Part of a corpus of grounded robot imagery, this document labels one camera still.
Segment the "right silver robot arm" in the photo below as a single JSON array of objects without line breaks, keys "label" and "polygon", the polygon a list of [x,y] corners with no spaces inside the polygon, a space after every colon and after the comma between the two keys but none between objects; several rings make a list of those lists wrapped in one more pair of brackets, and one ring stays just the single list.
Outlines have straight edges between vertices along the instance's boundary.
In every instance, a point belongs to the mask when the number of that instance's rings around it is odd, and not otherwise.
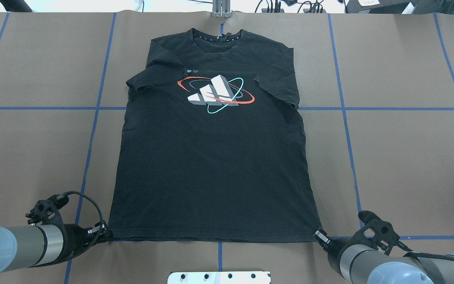
[{"label": "right silver robot arm", "polygon": [[313,237],[331,268],[349,284],[454,284],[454,254],[411,250],[391,223],[371,211],[358,213],[364,226],[351,237],[331,239],[322,228]]}]

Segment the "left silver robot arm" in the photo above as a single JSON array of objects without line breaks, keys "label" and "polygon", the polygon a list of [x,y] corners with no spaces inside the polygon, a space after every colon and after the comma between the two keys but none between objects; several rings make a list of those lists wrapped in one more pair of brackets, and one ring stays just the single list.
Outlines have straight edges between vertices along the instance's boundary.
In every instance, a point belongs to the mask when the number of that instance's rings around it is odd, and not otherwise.
[{"label": "left silver robot arm", "polygon": [[[73,194],[96,208],[99,221],[92,228],[64,223],[60,209]],[[26,226],[0,226],[0,273],[68,262],[112,238],[99,205],[81,192],[68,191],[39,200],[26,218]]]}]

